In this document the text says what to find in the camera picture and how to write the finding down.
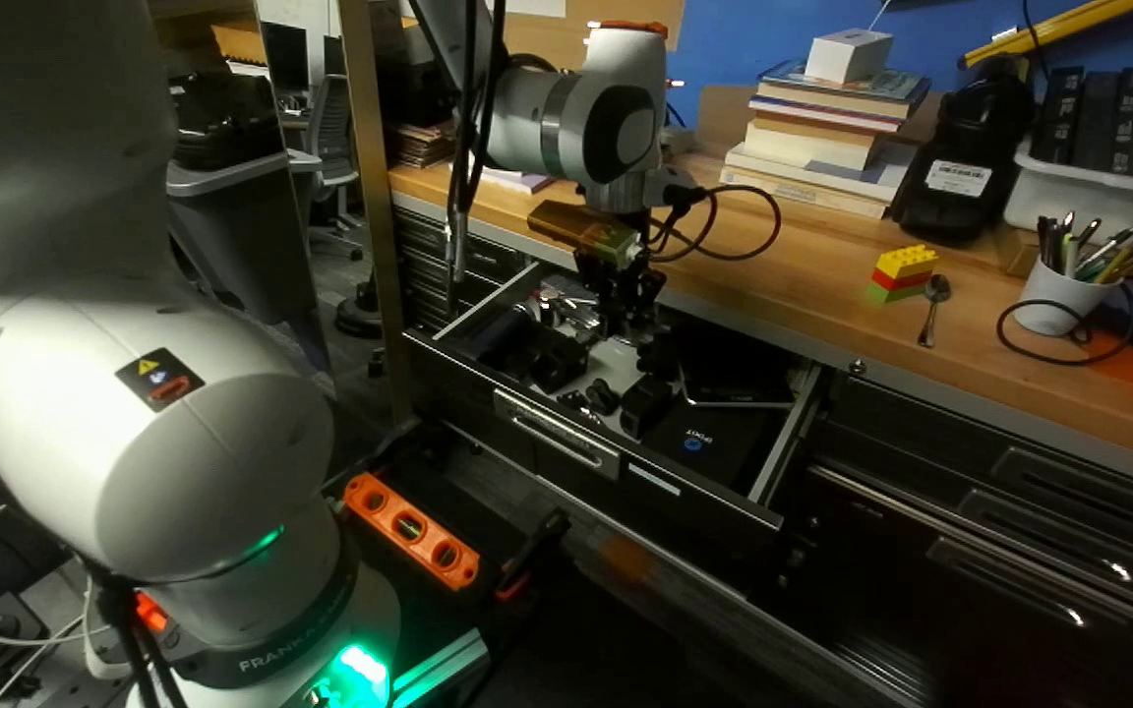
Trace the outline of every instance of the white cup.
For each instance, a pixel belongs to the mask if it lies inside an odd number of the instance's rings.
[[[1025,290],[1021,291],[1021,301],[1059,301],[1066,308],[1075,310],[1080,317],[1087,317],[1115,287],[1118,287],[1118,283],[1109,282],[1099,285],[1099,283],[1065,278],[1065,274],[1048,268],[1047,264],[1039,259],[1034,262],[1034,267],[1030,271]],[[1065,309],[1053,308],[1051,305],[1025,305],[1023,308],[1013,309],[1012,316],[1026,331],[1048,336],[1070,334],[1079,322],[1079,317],[1066,313]]]

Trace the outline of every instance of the computer monitor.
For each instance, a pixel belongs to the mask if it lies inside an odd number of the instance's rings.
[[[265,41],[265,59],[270,62],[270,80],[275,93],[309,89],[309,41],[298,26],[261,23],[261,40]]]
[[[327,75],[347,75],[347,67],[343,63],[343,40],[340,36],[327,36],[324,41],[324,52],[326,53]]]

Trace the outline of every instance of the office chair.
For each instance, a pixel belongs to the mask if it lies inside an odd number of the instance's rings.
[[[334,228],[320,234],[327,242],[338,242],[350,248],[349,256],[360,261],[361,246],[347,233],[364,228],[363,221],[347,213],[347,187],[358,179],[351,140],[352,108],[347,95],[347,77],[327,75],[317,88],[314,108],[309,116],[309,129],[305,133],[305,150],[321,159],[323,169],[314,176],[315,202],[337,194],[339,214]]]

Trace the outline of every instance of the spoon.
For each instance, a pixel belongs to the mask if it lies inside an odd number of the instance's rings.
[[[935,348],[935,316],[938,314],[939,301],[947,301],[952,297],[952,281],[947,276],[936,276],[926,283],[926,299],[929,300],[929,317],[926,317],[926,329],[920,331],[920,339],[917,341],[926,349]]]

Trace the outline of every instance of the open drawer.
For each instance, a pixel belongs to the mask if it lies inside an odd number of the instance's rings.
[[[770,494],[793,441],[819,393],[818,367],[800,368],[799,399],[764,466],[746,488],[730,488],[623,434],[617,416],[589,420],[534,384],[469,357],[468,336],[539,290],[545,278],[571,278],[534,264],[435,336],[406,332],[410,342],[414,406],[449,423],[577,503],[613,521],[637,540],[743,590],[770,558],[782,519],[760,504]],[[605,377],[622,393],[641,376],[636,349],[598,342],[588,372],[561,391]]]

